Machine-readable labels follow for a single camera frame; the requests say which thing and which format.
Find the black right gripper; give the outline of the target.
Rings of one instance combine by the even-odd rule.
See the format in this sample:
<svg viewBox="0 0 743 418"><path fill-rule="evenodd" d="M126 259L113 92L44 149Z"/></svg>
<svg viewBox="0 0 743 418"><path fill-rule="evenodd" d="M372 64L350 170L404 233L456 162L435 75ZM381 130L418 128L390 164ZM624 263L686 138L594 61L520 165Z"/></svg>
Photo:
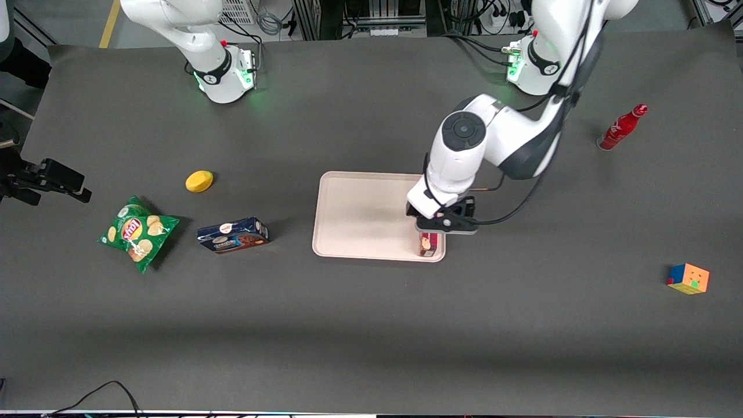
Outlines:
<svg viewBox="0 0 743 418"><path fill-rule="evenodd" d="M84 188L84 175L52 158L32 164L19 158L2 162L2 199L16 199L29 206L38 206L40 192L55 192L88 203L91 191Z"/></svg>

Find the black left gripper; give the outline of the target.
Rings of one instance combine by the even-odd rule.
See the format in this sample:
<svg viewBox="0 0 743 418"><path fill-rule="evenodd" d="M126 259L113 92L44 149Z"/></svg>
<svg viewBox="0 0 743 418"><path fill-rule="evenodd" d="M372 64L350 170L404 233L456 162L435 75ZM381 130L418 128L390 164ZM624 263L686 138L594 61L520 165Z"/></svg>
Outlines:
<svg viewBox="0 0 743 418"><path fill-rule="evenodd" d="M416 229L427 233L476 233L475 208L475 198L465 197L452 206L436 212L432 219L427 219L414 211Z"/></svg>

